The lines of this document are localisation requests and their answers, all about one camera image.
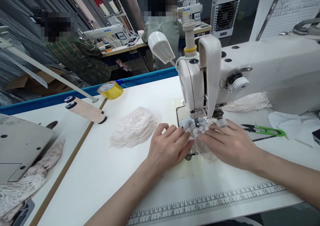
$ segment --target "white lace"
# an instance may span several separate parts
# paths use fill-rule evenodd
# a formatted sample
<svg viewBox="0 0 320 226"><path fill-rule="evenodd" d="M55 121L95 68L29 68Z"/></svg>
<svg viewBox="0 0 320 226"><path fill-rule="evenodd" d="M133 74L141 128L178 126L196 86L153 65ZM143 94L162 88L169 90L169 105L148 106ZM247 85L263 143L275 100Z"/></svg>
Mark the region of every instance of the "white lace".
<svg viewBox="0 0 320 226"><path fill-rule="evenodd" d="M45 184L47 171L59 161L64 142L53 144L18 182L0 185L0 226L11 225L14 215Z"/></svg>
<svg viewBox="0 0 320 226"><path fill-rule="evenodd" d="M205 158L209 162L213 162L217 159L209 148L198 139L199 134L203 134L205 131L209 130L209 126L212 122L202 122L199 123L199 127L196 127L195 123L191 124L191 126L186 130L186 132L190 132L190 140L194 140L194 144L191 147L190 154L193 153L201 153L201 156Z"/></svg>
<svg viewBox="0 0 320 226"><path fill-rule="evenodd" d="M138 107L120 119L111 136L115 147L133 147L143 143L153 135L157 128L157 120L146 108Z"/></svg>
<svg viewBox="0 0 320 226"><path fill-rule="evenodd" d="M266 92L249 94L241 99L238 99L226 106L223 110L233 112L246 112L254 109L270 108L272 107Z"/></svg>

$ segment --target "left hand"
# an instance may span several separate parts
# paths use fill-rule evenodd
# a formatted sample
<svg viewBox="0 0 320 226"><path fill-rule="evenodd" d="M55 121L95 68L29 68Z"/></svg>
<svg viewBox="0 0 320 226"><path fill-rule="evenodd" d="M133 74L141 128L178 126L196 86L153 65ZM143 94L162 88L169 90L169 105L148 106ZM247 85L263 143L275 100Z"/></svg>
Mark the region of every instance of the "left hand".
<svg viewBox="0 0 320 226"><path fill-rule="evenodd" d="M189 132L166 123L158 125L154 132L145 163L156 175L161 175L179 164L191 149L194 140L188 141Z"/></svg>

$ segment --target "cardboard box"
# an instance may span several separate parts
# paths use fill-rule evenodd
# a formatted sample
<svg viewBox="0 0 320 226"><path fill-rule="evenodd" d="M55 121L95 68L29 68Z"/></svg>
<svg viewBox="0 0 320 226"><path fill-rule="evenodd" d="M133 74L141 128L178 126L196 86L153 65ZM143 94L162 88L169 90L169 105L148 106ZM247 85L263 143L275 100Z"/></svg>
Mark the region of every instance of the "cardboard box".
<svg viewBox="0 0 320 226"><path fill-rule="evenodd" d="M52 67L48 67L48 68L58 75L63 74L63 72L59 69L55 69ZM54 77L50 76L49 74L41 70L36 70L34 71L34 73L36 73L39 77L43 78L44 81L47 82L48 88L43 87L40 83L38 83L35 79L33 79L29 74L25 73L15 78L11 82L9 82L7 86L4 88L4 91L10 90L10 89L16 89L16 88L25 88L34 94L40 95L41 97L45 97L45 96L64 93L72 90L72 88L68 87L64 83L61 83L59 80L55 79Z"/></svg>

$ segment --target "plaid shirt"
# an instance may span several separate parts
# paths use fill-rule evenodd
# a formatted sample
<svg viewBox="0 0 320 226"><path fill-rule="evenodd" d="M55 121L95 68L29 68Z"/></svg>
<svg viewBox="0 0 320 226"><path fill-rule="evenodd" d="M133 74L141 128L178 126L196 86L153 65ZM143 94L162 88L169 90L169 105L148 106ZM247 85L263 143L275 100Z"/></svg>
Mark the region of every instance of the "plaid shirt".
<svg viewBox="0 0 320 226"><path fill-rule="evenodd" d="M97 46L92 46L82 39L74 42L45 42L45 45L60 63L84 82L97 85L109 81L111 67L95 58L102 55Z"/></svg>

